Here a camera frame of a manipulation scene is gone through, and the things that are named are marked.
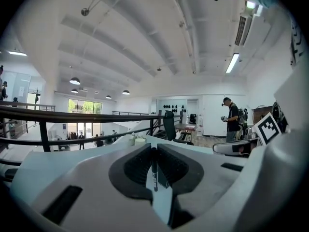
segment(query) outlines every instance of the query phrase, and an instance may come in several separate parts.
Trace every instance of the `ceiling light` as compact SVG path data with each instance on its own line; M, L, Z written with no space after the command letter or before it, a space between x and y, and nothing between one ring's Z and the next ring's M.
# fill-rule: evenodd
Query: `ceiling light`
M247 1L247 8L254 9L255 8L255 3Z
M129 95L130 92L129 92L129 90L124 90L124 91L122 92L122 94L124 94L124 95Z
M10 52L9 51L9 54L20 55L20 56L27 56L25 53L22 53L22 52Z
M81 81L77 77L73 77L70 80L70 83L75 84L75 85L79 85L79 84L81 84Z
M238 58L239 58L239 53L234 53L233 58L230 62L230 65L228 66L225 73L230 73L232 71L232 69L234 68L234 65L236 64Z

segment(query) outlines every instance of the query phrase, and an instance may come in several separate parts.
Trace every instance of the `desk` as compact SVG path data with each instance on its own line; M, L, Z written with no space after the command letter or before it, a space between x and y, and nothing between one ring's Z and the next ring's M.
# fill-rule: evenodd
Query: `desk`
M185 139L186 137L188 136L188 139L189 139L189 142L192 142L192 132L196 130L196 125L193 125L193 124L177 124L175 125L175 129L176 129L176 132L184 132L184 133L189 133L188 135L185 136Z

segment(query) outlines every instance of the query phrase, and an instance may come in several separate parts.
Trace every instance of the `railing post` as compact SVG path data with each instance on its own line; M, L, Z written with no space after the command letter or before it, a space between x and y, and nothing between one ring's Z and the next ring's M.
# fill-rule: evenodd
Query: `railing post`
M159 113L158 113L159 116L162 115L162 110L159 110ZM158 119L158 125L161 125L161 118Z
M153 135L153 132L154 132L154 119L151 119L150 120L150 132L149 132L149 135Z
M26 121L26 132L28 133L28 121Z
M43 143L43 149L45 152L50 152L50 147L48 144L46 122L40 122L40 132L41 132L41 140Z
M5 130L4 122L5 122L5 119L4 118L0 118L0 123L2 124L3 137L7 138L6 133L5 133L6 130ZM6 149L9 149L9 145L8 144L5 144L5 147L6 147Z

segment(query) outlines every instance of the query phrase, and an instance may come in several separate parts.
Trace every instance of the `white ceiling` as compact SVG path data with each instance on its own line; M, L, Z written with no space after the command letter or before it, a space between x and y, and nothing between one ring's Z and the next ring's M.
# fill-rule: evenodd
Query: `white ceiling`
M96 6L82 16L91 3ZM65 0L59 12L61 92L70 92L65 83L73 76L82 87L117 95L154 78L226 75L244 10L243 0ZM267 19L266 40L241 49L230 75L246 76L278 40L284 16L269 11Z

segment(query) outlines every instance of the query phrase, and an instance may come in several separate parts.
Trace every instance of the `tiled floor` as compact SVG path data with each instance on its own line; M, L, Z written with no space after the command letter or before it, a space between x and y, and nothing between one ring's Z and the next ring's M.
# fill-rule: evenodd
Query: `tiled floor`
M215 144L225 143L225 138L197 136L197 132L192 133L192 142L195 146L212 148Z

